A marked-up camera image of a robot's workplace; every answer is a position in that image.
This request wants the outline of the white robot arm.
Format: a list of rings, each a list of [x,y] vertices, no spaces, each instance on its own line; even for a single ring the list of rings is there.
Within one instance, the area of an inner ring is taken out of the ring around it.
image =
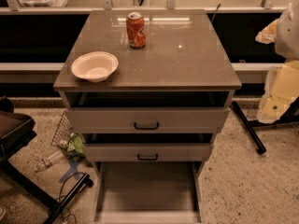
[[[255,40],[274,43],[276,54],[286,59],[281,67],[269,69],[259,104],[257,120],[270,124],[279,120],[299,97],[299,0],[290,2]]]

